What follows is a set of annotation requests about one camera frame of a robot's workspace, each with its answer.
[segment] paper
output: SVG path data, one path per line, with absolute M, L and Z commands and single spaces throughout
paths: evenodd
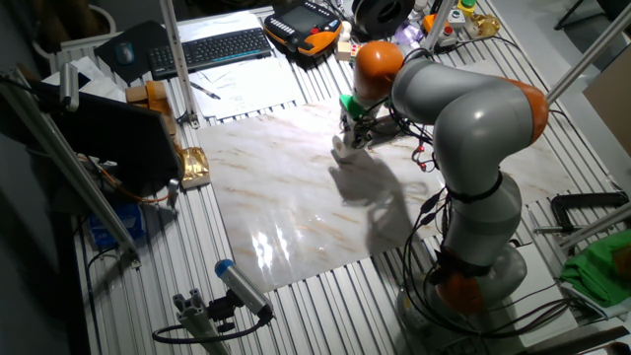
M 118 89 L 118 86 L 99 69 L 90 57 L 86 56 L 79 60 L 73 60 L 70 64 L 76 67 L 79 73 L 90 79 L 90 82 L 79 90 L 81 93 L 126 103 L 125 93 Z M 50 85 L 59 85 L 59 73 L 52 74 L 42 80 L 42 82 Z
M 291 70 L 276 58 L 251 60 L 189 75 L 190 81 L 220 99 L 193 87 L 202 115 L 231 117 L 286 104 L 296 99 L 300 88 Z
M 235 31 L 260 29 L 260 27 L 261 24 L 255 14 L 242 11 L 216 20 L 204 20 L 190 25 L 178 26 L 177 30 L 179 31 L 179 40 L 186 42 Z

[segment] green cloth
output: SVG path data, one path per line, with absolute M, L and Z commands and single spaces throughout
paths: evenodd
M 599 306 L 615 306 L 631 297 L 631 282 L 618 276 L 611 253 L 631 244 L 631 230 L 591 244 L 563 265 L 561 280 Z

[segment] keyboard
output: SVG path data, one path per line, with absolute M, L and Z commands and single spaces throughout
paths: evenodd
M 189 72 L 260 59 L 272 55 L 263 29 L 236 31 L 185 42 L 181 45 Z M 169 46 L 149 50 L 149 66 L 154 80 L 177 76 Z

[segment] monitor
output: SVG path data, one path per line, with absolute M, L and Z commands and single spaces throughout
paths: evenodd
M 59 100 L 58 86 L 29 84 L 40 95 Z M 79 93 L 76 111 L 51 116 L 73 151 L 116 162 L 116 177 L 124 183 L 183 178 L 175 144 L 157 111 Z

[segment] marble surface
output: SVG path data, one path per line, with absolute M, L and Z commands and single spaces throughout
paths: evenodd
M 235 262 L 263 292 L 403 245 L 410 220 L 443 186 L 440 172 L 410 160 L 413 138 L 338 164 L 331 137 L 339 115 L 332 100 L 197 133 Z M 542 139 L 501 169 L 524 203 L 573 187 Z M 434 224 L 419 232 L 437 233 Z

